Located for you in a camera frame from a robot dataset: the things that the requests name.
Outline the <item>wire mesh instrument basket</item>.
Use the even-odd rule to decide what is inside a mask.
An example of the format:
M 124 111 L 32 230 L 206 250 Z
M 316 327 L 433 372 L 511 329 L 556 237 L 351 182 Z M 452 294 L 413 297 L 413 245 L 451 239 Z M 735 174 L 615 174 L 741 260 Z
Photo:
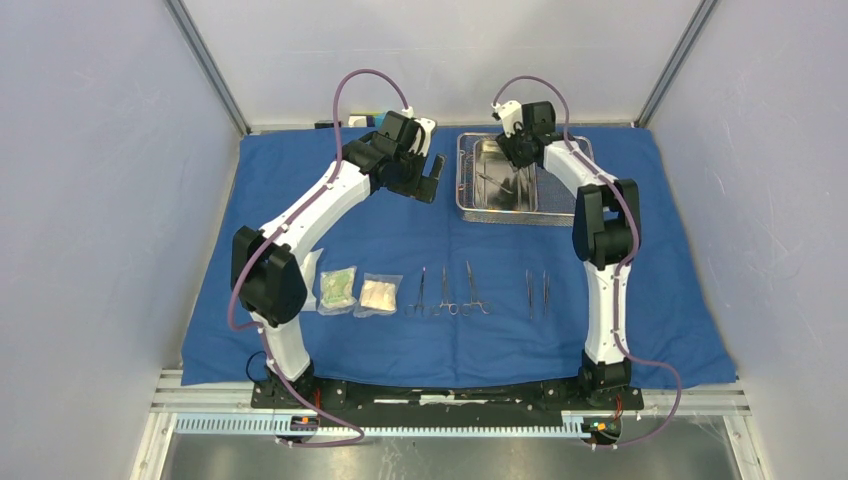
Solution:
M 514 225 L 549 225 L 569 227 L 573 224 L 576 200 L 553 174 L 532 165 L 536 172 L 537 210 L 532 212 L 484 210 L 473 205 L 474 144 L 494 133 L 465 132 L 457 139 L 456 204 L 459 216 L 468 222 Z

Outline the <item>blue surgical drape cloth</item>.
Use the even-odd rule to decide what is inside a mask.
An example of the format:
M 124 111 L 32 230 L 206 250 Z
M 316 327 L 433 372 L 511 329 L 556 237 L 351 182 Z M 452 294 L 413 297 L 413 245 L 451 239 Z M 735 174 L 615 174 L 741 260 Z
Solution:
M 642 245 L 627 288 L 626 339 L 639 358 L 632 382 L 642 388 L 731 383 L 735 365 L 706 306 L 684 227 L 651 133 L 627 127 L 582 127 L 596 161 L 640 190 Z M 235 186 L 182 346 L 186 385 L 261 378 L 261 341 L 227 323 L 232 238 L 281 214 L 328 169 L 331 130 L 249 136 L 240 145 Z M 587 281 L 561 226 L 470 223 L 455 202 L 448 163 L 436 200 L 424 204 L 379 191 L 349 211 L 321 239 L 320 270 L 355 266 L 359 274 L 402 275 L 400 305 L 417 296 L 426 268 L 424 304 L 440 301 L 447 266 L 451 300 L 469 297 L 466 262 L 491 313 L 356 318 L 301 317 L 318 376 L 387 386 L 482 387 L 575 375 L 587 334 Z M 534 276 L 528 318 L 525 271 Z M 550 305 L 543 315 L 543 270 Z

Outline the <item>beige gauze packet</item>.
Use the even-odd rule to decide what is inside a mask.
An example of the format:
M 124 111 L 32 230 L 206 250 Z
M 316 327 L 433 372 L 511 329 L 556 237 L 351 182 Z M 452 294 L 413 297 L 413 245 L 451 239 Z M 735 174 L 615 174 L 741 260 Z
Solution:
M 395 314 L 398 310 L 397 295 L 402 279 L 402 275 L 365 273 L 353 316 L 366 318 Z

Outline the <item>surgical scissors forceps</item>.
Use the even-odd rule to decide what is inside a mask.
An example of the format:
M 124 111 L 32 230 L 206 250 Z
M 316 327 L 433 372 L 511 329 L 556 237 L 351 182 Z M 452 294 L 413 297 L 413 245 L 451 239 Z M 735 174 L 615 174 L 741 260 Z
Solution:
M 442 315 L 444 312 L 447 312 L 449 315 L 457 315 L 459 313 L 459 305 L 453 302 L 450 297 L 450 287 L 446 265 L 442 267 L 440 302 L 431 308 L 431 315 L 439 316 Z

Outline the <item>steel tweezers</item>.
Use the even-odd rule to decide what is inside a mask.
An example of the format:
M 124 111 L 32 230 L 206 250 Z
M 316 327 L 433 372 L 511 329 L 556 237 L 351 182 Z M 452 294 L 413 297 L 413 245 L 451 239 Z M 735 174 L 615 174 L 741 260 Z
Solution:
M 527 291 L 527 305 L 528 305 L 528 318 L 532 320 L 534 318 L 534 276 L 533 272 L 530 269 L 525 271 L 525 280 L 526 280 L 526 291 Z

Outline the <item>thin steel instrument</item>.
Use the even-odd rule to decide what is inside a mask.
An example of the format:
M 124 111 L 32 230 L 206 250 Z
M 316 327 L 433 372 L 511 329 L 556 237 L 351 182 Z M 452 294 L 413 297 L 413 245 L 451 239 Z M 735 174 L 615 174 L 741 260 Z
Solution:
M 543 270 L 543 315 L 548 316 L 550 305 L 550 275 L 547 270 Z

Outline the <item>green packet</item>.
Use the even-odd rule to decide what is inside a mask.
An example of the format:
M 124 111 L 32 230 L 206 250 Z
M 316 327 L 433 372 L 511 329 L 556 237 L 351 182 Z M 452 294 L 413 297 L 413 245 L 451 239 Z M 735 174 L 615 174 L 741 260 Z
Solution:
M 320 299 L 317 311 L 321 315 L 340 315 L 353 310 L 357 299 L 353 294 L 356 267 L 323 271 L 320 274 Z

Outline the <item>white blue labelled packet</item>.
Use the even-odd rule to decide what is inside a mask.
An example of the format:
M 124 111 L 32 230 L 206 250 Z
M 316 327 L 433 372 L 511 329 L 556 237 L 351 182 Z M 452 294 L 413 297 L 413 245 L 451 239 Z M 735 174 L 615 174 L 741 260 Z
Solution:
M 306 299 L 302 307 L 303 312 L 314 312 L 317 309 L 317 299 L 314 293 L 316 279 L 316 267 L 323 253 L 323 248 L 310 251 L 305 255 L 300 264 L 300 271 L 306 286 Z

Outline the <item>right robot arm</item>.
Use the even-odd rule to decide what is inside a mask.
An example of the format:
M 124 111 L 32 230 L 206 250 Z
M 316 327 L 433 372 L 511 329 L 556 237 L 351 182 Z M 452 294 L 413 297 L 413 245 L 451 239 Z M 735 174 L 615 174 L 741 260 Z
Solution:
M 572 242 L 588 281 L 588 334 L 577 374 L 580 400 L 591 408 L 612 401 L 629 386 L 626 287 L 640 246 L 639 190 L 597 165 L 578 142 L 556 127 L 548 101 L 496 103 L 503 131 L 496 141 L 515 168 L 538 166 L 574 196 Z

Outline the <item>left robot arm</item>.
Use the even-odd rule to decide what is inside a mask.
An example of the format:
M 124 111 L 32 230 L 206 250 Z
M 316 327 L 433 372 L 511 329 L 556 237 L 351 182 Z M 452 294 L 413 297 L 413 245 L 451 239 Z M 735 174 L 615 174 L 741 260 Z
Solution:
M 437 155 L 431 171 L 424 170 L 436 129 L 435 121 L 416 118 L 411 109 L 386 113 L 376 130 L 343 144 L 326 172 L 285 212 L 234 235 L 228 322 L 239 327 L 237 307 L 250 314 L 266 364 L 278 377 L 275 392 L 288 406 L 302 407 L 314 394 L 299 320 L 308 293 L 301 271 L 305 256 L 349 210 L 382 188 L 433 202 L 445 163 Z

